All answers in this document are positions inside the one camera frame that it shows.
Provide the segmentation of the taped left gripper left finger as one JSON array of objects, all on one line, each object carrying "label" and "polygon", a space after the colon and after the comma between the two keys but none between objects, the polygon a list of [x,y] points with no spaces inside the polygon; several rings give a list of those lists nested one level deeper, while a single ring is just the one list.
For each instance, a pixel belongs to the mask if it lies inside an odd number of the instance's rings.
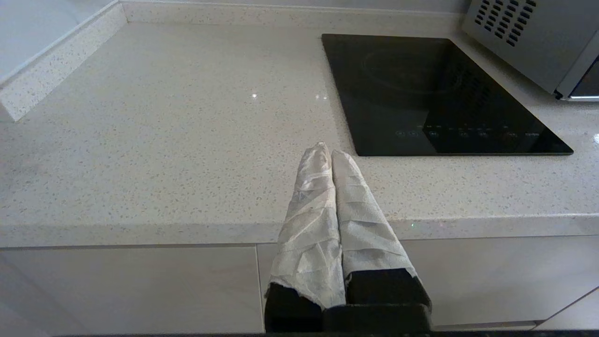
[{"label": "taped left gripper left finger", "polygon": [[266,332],[322,331],[324,313],[346,304],[332,159],[323,142],[301,157],[277,248],[265,295]]}]

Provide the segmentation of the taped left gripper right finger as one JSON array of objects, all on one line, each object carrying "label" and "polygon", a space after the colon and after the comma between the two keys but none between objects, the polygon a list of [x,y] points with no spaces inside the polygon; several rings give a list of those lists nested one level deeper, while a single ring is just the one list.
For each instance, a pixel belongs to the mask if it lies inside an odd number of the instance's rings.
[{"label": "taped left gripper right finger", "polygon": [[431,299],[357,163],[334,151],[332,171],[348,303],[395,321],[430,323]]}]

